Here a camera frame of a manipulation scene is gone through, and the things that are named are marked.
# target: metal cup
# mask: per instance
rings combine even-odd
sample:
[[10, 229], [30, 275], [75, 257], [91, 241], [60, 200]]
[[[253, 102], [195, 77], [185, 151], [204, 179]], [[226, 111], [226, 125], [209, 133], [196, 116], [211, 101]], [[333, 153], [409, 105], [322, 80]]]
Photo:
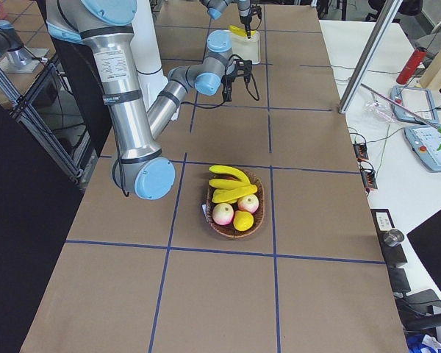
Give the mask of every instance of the metal cup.
[[404, 241], [405, 235], [400, 230], [392, 228], [384, 233], [382, 239], [388, 246], [397, 246]]

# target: white container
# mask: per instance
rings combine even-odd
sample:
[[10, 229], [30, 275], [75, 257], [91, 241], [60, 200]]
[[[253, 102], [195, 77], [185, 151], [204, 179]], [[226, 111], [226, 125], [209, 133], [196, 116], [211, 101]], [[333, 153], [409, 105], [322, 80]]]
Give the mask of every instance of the white container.
[[237, 54], [244, 60], [251, 60], [253, 64], [259, 64], [260, 52], [259, 52], [259, 33], [254, 31], [251, 38], [247, 36], [237, 35], [232, 31], [227, 31], [232, 41], [232, 53]]

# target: yellow lemon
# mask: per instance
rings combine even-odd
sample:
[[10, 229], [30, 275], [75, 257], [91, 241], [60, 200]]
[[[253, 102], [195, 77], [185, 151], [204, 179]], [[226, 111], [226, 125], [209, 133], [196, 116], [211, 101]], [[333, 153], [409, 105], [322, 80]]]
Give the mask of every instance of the yellow lemon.
[[234, 228], [240, 232], [244, 232], [253, 226], [254, 218], [250, 212], [235, 211]]

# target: basket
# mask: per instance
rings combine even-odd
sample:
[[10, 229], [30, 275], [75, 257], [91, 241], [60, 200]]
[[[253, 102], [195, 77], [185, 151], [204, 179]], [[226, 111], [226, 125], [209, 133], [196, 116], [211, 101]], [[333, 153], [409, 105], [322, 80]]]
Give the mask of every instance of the basket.
[[[240, 169], [240, 170], [247, 175], [247, 177], [250, 179], [250, 183], [255, 184], [258, 188], [256, 195], [257, 195], [257, 198], [259, 201], [259, 206], [258, 206], [258, 210], [253, 214], [254, 223], [250, 229], [247, 229], [246, 231], [241, 232], [241, 231], [236, 230], [232, 223], [227, 224], [226, 226], [220, 226], [219, 224], [216, 224], [212, 220], [212, 210], [214, 209], [214, 207], [216, 205], [215, 203], [212, 202], [212, 195], [214, 193], [215, 188], [213, 188], [212, 186], [209, 186], [207, 189], [207, 202], [206, 202], [207, 222], [217, 233], [223, 235], [224, 237], [231, 238], [231, 239], [244, 238], [244, 237], [252, 234], [253, 232], [255, 232], [262, 225], [263, 217], [265, 214], [265, 196], [263, 193], [263, 185], [262, 185], [260, 179], [255, 174], [251, 173], [250, 171], [246, 171], [243, 169]], [[238, 210], [237, 204], [233, 204], [232, 206], [234, 207], [234, 211]]]

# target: red bottle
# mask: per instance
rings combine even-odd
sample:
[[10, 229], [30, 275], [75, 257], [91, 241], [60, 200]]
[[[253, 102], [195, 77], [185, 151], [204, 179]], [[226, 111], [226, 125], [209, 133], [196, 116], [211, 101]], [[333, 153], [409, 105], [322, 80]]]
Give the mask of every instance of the red bottle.
[[405, 85], [410, 77], [415, 73], [415, 70], [421, 64], [423, 59], [426, 56], [426, 49], [422, 47], [418, 47], [413, 51], [412, 56], [409, 58], [409, 61], [406, 62], [404, 69], [400, 72], [400, 75], [397, 77], [397, 83], [401, 85]]

